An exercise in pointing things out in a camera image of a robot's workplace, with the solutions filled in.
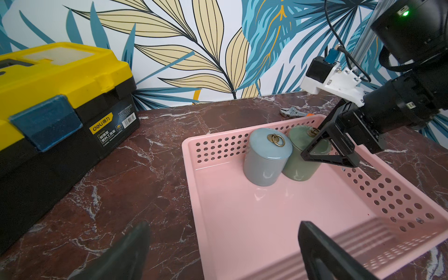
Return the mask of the pink plastic basket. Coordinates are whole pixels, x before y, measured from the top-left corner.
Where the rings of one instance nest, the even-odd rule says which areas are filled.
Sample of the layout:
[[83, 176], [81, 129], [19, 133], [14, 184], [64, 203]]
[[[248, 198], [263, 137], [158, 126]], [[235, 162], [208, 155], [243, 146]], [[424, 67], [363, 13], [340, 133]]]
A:
[[356, 148], [379, 172], [322, 164], [297, 182], [259, 187], [244, 175], [253, 127], [188, 138], [185, 171], [208, 280], [304, 280], [298, 232], [310, 221], [384, 279], [448, 238], [448, 213], [398, 172]]

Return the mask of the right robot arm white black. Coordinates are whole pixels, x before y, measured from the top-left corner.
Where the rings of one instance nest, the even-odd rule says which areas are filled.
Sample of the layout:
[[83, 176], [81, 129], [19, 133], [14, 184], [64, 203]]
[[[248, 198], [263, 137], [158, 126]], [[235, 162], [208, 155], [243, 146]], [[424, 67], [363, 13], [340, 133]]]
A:
[[385, 133], [422, 127], [448, 108], [448, 3], [397, 1], [371, 28], [383, 42], [380, 65], [399, 76], [365, 93], [360, 76], [316, 57], [302, 89], [331, 93], [340, 102], [313, 132], [304, 161], [355, 168], [357, 145], [381, 152]]

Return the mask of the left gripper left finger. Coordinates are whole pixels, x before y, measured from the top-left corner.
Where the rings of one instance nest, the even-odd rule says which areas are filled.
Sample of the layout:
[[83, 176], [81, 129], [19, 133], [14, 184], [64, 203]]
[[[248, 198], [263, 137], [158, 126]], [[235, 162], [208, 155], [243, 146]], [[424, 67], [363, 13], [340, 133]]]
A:
[[72, 279], [140, 280], [150, 242], [150, 226], [141, 222]]

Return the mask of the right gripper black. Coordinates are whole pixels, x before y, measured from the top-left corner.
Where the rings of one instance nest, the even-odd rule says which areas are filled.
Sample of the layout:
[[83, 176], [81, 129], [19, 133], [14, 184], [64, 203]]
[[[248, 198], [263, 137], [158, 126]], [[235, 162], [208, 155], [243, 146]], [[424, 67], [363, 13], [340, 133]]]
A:
[[355, 145], [372, 154], [384, 150], [385, 133], [400, 127], [422, 127], [448, 108], [448, 68], [426, 66], [410, 70], [364, 96], [364, 105], [345, 105], [301, 152], [307, 162], [357, 168]]

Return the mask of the blue-grey tea canister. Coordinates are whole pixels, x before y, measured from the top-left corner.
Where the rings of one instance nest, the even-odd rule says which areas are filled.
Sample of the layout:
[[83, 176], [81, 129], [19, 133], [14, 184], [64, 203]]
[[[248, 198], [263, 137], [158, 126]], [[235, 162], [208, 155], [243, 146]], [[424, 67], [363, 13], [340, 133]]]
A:
[[243, 164], [246, 178], [261, 187], [273, 185], [292, 155], [289, 138], [271, 128], [254, 130], [249, 137], [248, 149]]

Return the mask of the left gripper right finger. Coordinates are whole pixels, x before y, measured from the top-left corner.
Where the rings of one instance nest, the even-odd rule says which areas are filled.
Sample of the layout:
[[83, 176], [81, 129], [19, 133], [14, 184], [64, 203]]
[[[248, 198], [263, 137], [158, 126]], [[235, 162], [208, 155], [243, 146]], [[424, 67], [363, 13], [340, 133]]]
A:
[[314, 223], [302, 221], [297, 238], [308, 279], [375, 280], [377, 278]]

